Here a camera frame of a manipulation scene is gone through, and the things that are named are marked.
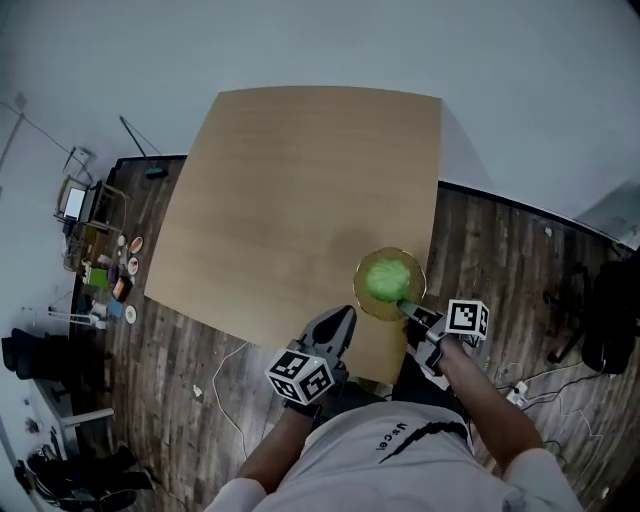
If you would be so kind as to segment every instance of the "green object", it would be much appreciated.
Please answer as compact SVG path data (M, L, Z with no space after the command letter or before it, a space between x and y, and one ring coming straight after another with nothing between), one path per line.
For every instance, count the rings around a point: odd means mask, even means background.
M98 288L109 288L108 272L101 268L90 268L87 276L87 284Z
M151 167L144 172L144 175L147 177L147 179L157 180L169 176L169 173L164 169L161 169L160 167Z
M383 302L395 302L405 298L409 279L409 269L402 261L385 258L371 265L365 282L372 297Z

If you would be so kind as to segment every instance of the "wooden table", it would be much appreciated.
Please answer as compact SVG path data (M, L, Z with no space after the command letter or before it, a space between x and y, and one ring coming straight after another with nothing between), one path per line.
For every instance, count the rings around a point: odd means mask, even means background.
M258 345L287 345L315 316L356 305L369 252L429 252L441 101L350 87L218 95L182 170L145 294ZM400 322L361 310L344 361L393 383Z

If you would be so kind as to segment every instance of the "green ball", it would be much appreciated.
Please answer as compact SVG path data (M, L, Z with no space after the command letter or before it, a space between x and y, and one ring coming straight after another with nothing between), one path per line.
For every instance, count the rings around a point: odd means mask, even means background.
M409 269L402 261L386 258L371 265L365 284L372 297L383 302L396 302L407 295L409 279Z

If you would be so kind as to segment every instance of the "gold plate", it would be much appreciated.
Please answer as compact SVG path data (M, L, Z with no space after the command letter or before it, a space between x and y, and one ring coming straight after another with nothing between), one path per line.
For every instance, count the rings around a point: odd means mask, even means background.
M378 300L367 291L367 273L371 265L383 259L396 259L404 263L409 270L409 290L405 299L417 303L422 300L427 289L427 280L424 272L418 261L411 256L411 254L396 247L384 247L383 249L368 254L362 259L353 276L353 293L356 296L360 308L362 308L365 313L380 320L400 320L404 315L398 309L395 302Z

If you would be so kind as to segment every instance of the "power strip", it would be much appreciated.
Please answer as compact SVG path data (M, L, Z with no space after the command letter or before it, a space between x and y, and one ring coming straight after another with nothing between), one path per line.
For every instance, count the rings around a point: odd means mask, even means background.
M524 404L527 402L527 400L524 397L524 395L527 393L527 389L529 388L524 382L522 381L518 382L515 388L509 391L509 394L507 395L507 400L509 400L509 402L514 404L516 407L522 409Z

